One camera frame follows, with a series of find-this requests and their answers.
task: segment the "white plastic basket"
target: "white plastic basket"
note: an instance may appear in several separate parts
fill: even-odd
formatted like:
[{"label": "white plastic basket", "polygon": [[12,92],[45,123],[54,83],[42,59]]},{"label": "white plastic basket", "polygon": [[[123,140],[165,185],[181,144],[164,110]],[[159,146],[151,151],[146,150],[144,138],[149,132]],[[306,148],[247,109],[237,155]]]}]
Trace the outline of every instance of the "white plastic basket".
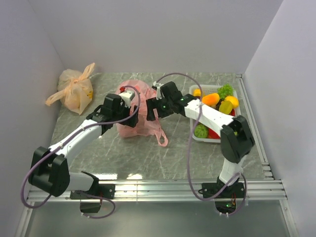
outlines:
[{"label": "white plastic basket", "polygon": [[[202,91],[203,91],[204,95],[209,95],[212,93],[217,93],[217,89],[222,87],[222,86],[221,85],[201,85],[201,87],[202,87]],[[193,91],[195,89],[198,89],[198,86],[192,85],[189,89],[189,93],[193,94]],[[237,98],[237,92],[235,90],[233,92],[233,96]],[[237,108],[235,108],[234,110],[235,110],[236,116],[241,115],[239,106]],[[190,130],[192,130],[194,122],[195,121],[193,119],[190,119]],[[220,139],[198,138],[198,137],[195,137],[194,134],[193,134],[193,139],[200,141],[200,142],[221,143]]]}]

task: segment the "orange plastic bag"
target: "orange plastic bag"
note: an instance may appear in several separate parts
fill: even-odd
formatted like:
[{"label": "orange plastic bag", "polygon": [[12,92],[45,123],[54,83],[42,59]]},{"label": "orange plastic bag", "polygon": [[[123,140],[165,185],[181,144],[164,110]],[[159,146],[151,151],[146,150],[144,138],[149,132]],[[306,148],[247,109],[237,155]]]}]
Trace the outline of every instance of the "orange plastic bag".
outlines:
[{"label": "orange plastic bag", "polygon": [[[168,139],[166,134],[164,133],[163,129],[161,128],[160,122],[158,121],[158,114],[157,111],[154,110],[156,120],[155,121],[147,121],[147,105],[146,100],[153,98],[156,96],[157,92],[152,89],[149,85],[141,80],[127,80],[121,83],[116,90],[116,94],[120,94],[120,88],[125,85],[132,85],[135,87],[138,92],[140,93],[140,107],[138,111],[138,123],[136,127],[129,127],[125,125],[121,125],[117,123],[118,133],[121,137],[133,137],[136,135],[141,136],[149,136],[155,135],[160,146],[167,146]],[[134,108],[134,105],[138,105],[138,97],[135,96],[133,101],[131,102],[131,107]]]},{"label": "orange plastic bag", "polygon": [[50,106],[60,100],[66,108],[81,115],[92,100],[93,89],[89,76],[94,66],[95,63],[88,65],[83,73],[71,69],[63,71],[59,77],[58,92],[51,95],[45,104]]}]

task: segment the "broccoli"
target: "broccoli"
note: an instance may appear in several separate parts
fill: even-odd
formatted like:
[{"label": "broccoli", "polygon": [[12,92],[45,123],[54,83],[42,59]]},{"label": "broccoli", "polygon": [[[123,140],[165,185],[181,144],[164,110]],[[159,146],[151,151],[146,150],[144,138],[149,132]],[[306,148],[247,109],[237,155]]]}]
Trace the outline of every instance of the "broccoli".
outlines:
[{"label": "broccoli", "polygon": [[226,84],[218,88],[217,91],[218,91],[219,97],[223,100],[226,98],[226,96],[233,95],[234,89],[231,85]]}]

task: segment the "white wall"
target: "white wall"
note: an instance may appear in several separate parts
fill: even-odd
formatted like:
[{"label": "white wall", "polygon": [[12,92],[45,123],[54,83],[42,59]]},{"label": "white wall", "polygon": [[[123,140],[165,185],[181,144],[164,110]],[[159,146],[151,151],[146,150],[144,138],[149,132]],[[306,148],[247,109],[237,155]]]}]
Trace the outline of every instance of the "white wall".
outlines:
[{"label": "white wall", "polygon": [[245,84],[302,237],[316,236],[316,1],[284,0]]},{"label": "white wall", "polygon": [[29,0],[64,65],[244,73],[282,0]]},{"label": "white wall", "polygon": [[26,0],[0,1],[0,235],[14,235],[23,205],[22,179],[34,149],[47,146],[58,106],[45,99],[56,91],[64,67]]}]

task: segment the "gray marble tabletop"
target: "gray marble tabletop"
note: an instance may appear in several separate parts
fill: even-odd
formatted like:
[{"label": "gray marble tabletop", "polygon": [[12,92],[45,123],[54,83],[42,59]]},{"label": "gray marble tabletop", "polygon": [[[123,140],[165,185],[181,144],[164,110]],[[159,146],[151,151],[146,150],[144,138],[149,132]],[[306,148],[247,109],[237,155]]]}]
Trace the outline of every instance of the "gray marble tabletop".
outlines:
[{"label": "gray marble tabletop", "polygon": [[[237,91],[241,114],[248,119],[245,104],[240,96],[240,89],[235,74],[188,73],[200,84],[224,85],[230,83]],[[139,79],[150,86],[164,73],[104,73],[91,78],[93,100],[78,115],[61,107],[52,137],[52,144],[62,140],[76,129],[98,105],[103,103],[105,95],[114,93],[119,84],[128,79]],[[183,76],[169,76],[162,83],[174,81],[183,94],[189,93],[194,84]],[[184,179],[186,178],[186,153],[190,122],[181,115],[171,115],[160,119],[169,143],[167,147],[158,145],[155,136],[136,136],[121,138],[116,126],[96,139],[74,159],[71,172],[87,171],[103,179]],[[191,174],[195,179],[215,179],[223,165],[220,145],[194,141],[191,151]],[[244,174],[249,179],[262,179],[264,173],[258,154],[254,147],[244,164]]]}]

